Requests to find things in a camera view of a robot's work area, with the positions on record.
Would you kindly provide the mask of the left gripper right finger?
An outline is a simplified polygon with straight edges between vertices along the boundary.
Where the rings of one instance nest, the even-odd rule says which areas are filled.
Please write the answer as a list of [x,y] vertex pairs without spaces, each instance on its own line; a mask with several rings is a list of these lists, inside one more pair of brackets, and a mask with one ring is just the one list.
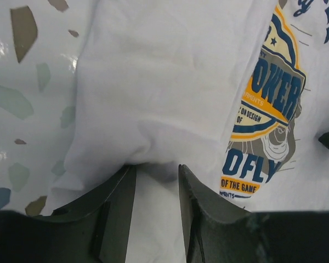
[[178,176],[187,262],[329,262],[329,211],[251,213]]

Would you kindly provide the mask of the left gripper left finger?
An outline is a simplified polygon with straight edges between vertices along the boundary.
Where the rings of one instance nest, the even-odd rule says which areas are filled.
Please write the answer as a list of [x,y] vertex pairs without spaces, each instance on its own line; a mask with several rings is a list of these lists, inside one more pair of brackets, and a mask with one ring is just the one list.
[[50,216],[0,211],[0,262],[125,262],[136,186],[125,166]]

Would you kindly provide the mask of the white motorcycle print tank top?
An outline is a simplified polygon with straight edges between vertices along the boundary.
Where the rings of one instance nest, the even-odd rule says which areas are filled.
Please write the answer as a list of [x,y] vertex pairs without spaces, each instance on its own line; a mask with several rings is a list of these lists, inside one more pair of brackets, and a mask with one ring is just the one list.
[[100,1],[45,214],[138,166],[127,262],[184,262],[178,167],[249,211],[329,210],[329,1]]

